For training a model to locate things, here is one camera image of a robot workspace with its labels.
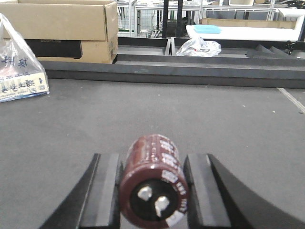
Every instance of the cardboard box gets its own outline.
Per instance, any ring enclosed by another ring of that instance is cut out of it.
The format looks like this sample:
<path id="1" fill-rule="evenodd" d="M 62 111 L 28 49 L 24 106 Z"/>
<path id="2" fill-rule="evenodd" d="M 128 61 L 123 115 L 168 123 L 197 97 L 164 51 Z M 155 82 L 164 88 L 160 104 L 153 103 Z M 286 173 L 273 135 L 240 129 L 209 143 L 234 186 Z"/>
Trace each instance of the cardboard box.
<path id="1" fill-rule="evenodd" d="M 118 37 L 114 36 L 108 42 L 81 41 L 81 58 L 38 57 L 40 61 L 112 63 L 118 53 Z"/>
<path id="2" fill-rule="evenodd" d="M 14 2 L 0 2 L 0 12 L 28 42 L 39 60 L 94 63 L 113 61 L 118 49 L 119 31 L 116 2 Z"/>
<path id="3" fill-rule="evenodd" d="M 261 21 L 240 19 L 213 19 L 204 18 L 200 20 L 202 25 L 217 25 L 224 27 L 254 27 L 254 28 L 279 28 L 294 29 L 295 21 Z"/>

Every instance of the brown cardboard box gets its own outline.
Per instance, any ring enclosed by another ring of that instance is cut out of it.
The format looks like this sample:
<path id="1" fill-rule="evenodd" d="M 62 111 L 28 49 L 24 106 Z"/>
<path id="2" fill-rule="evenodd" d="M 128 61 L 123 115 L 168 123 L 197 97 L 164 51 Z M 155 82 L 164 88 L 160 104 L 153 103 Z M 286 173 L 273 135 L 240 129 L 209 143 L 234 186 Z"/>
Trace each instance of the brown cardboard box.
<path id="1" fill-rule="evenodd" d="M 18 0 L 0 3 L 0 12 L 26 40 L 81 43 L 81 57 L 38 55 L 39 60 L 105 63 L 116 56 L 117 4 L 111 0 Z"/>
<path id="2" fill-rule="evenodd" d="M 229 27 L 254 27 L 254 28 L 285 28 L 294 29 L 295 21 L 261 21 L 261 20 L 240 20 L 240 19 L 201 19 L 202 25 L 217 25 Z"/>
<path id="3" fill-rule="evenodd" d="M 112 63 L 118 53 L 118 37 L 114 36 L 108 42 L 81 41 L 82 57 L 38 57 L 40 61 Z"/>

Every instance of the metal rack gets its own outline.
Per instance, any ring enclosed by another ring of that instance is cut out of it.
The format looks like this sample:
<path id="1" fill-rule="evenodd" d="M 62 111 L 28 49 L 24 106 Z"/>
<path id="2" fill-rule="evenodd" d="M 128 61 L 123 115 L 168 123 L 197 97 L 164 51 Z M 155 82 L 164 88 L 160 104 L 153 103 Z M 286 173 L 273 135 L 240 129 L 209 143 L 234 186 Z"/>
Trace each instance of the metal rack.
<path id="1" fill-rule="evenodd" d="M 134 20 L 135 20 L 135 36 L 137 36 L 138 31 L 141 30 L 141 11 L 142 10 L 156 10 L 159 12 L 163 12 L 163 3 L 156 3 L 156 4 L 143 4 L 141 2 L 137 2 L 134 4 Z M 168 10 L 169 11 L 177 11 L 178 4 L 171 4 L 169 3 Z M 191 12 L 191 18 L 189 23 L 194 20 L 194 13 L 200 12 L 200 4 L 197 2 L 183 2 L 183 9 L 182 11 Z"/>
<path id="2" fill-rule="evenodd" d="M 128 23 L 129 23 L 129 36 L 132 37 L 132 9 L 133 5 L 135 4 L 137 0 L 116 0 L 118 9 L 121 10 L 121 14 L 124 14 L 124 9 L 128 9 Z"/>
<path id="3" fill-rule="evenodd" d="M 275 0 L 271 0 L 269 7 L 264 6 L 228 6 L 228 5 L 203 5 L 201 1 L 200 18 L 206 18 L 208 11 L 230 11 L 230 12 L 244 12 L 244 19 L 247 19 L 250 12 L 266 12 L 267 21 L 274 18 L 275 13 L 278 13 L 278 8 L 275 7 Z"/>

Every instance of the brown capacitor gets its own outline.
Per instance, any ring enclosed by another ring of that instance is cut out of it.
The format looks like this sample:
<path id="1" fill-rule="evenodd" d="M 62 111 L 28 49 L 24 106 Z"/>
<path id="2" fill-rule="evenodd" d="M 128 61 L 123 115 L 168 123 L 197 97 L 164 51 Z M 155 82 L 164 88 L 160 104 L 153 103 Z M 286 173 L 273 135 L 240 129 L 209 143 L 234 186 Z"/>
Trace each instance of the brown capacitor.
<path id="1" fill-rule="evenodd" d="M 135 141 L 120 184 L 122 214 L 141 228 L 168 228 L 184 216 L 187 198 L 188 186 L 174 143 L 162 135 Z"/>

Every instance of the metal shelf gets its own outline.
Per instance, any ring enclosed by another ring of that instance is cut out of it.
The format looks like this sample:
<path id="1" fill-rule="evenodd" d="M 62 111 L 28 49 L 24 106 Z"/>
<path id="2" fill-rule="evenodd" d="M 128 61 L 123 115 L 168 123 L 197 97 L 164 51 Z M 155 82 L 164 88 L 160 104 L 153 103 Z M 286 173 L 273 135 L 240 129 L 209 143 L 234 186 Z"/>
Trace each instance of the metal shelf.
<path id="1" fill-rule="evenodd" d="M 200 18 L 206 18 L 208 11 L 226 11 L 226 12 L 267 12 L 267 21 L 272 21 L 274 14 L 278 13 L 278 8 L 275 7 L 275 0 L 271 1 L 269 7 L 265 6 L 228 6 L 228 5 L 203 5 L 201 3 Z"/>

